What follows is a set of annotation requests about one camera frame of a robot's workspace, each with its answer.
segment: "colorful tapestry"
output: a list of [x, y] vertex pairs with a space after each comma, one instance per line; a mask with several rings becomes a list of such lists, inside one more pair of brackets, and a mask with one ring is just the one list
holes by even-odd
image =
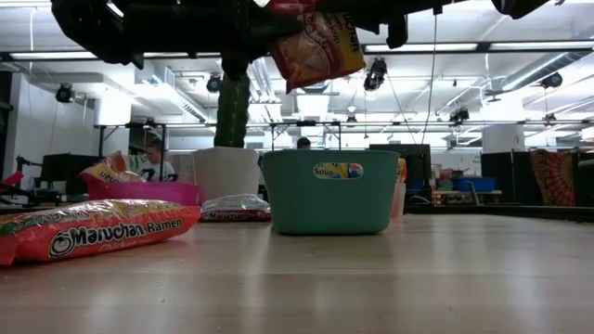
[[537, 150], [532, 152], [531, 160], [543, 203], [551, 206], [574, 207], [572, 153]]

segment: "spotlight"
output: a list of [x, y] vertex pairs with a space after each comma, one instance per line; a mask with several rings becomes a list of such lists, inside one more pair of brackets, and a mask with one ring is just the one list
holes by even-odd
[[346, 122], [347, 122], [347, 123], [348, 123], [348, 122], [356, 122], [356, 117], [355, 117], [355, 115], [349, 115], [349, 116], [346, 118]]
[[554, 113], [551, 113], [551, 114], [546, 114], [545, 117], [542, 118], [542, 120], [545, 122], [551, 122], [551, 121], [557, 121], [557, 118], [555, 117]]
[[458, 126], [470, 119], [470, 114], [466, 107], [461, 107], [460, 109], [456, 109], [449, 114], [449, 121], [455, 122], [452, 126]]
[[563, 84], [563, 77], [558, 72], [552, 73], [550, 76], [543, 79], [538, 85], [543, 88], [557, 88]]
[[60, 103], [72, 103], [74, 101], [74, 92], [72, 92], [72, 83], [61, 83], [56, 92], [56, 101]]
[[222, 82], [220, 74], [211, 74], [211, 79], [206, 83], [206, 90], [210, 93], [218, 93], [221, 90]]
[[368, 92], [378, 90], [381, 84], [383, 84], [383, 77], [387, 73], [388, 66], [386, 65], [386, 61], [383, 58], [375, 58], [363, 82], [363, 88]]

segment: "pink bowl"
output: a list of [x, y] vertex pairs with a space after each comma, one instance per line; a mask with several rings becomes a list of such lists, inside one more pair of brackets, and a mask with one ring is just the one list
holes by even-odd
[[181, 182], [99, 182], [88, 184], [89, 199], [159, 199], [185, 206], [198, 203], [198, 187]]

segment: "pink plastic container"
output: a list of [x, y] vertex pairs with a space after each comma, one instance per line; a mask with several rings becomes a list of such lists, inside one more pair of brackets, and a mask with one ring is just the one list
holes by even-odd
[[394, 187], [394, 198], [392, 202], [392, 214], [390, 217], [396, 220], [402, 220], [405, 210], [405, 195], [407, 194], [407, 184], [397, 183]]
[[181, 182], [102, 182], [87, 187], [89, 199], [159, 199], [185, 206], [198, 203], [198, 187]]

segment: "table surface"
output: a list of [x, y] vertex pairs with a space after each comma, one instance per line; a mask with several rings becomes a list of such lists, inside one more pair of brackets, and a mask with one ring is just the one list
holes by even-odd
[[408, 215], [381, 235], [197, 225], [161, 244], [0, 268], [8, 333], [592, 333], [594, 226]]

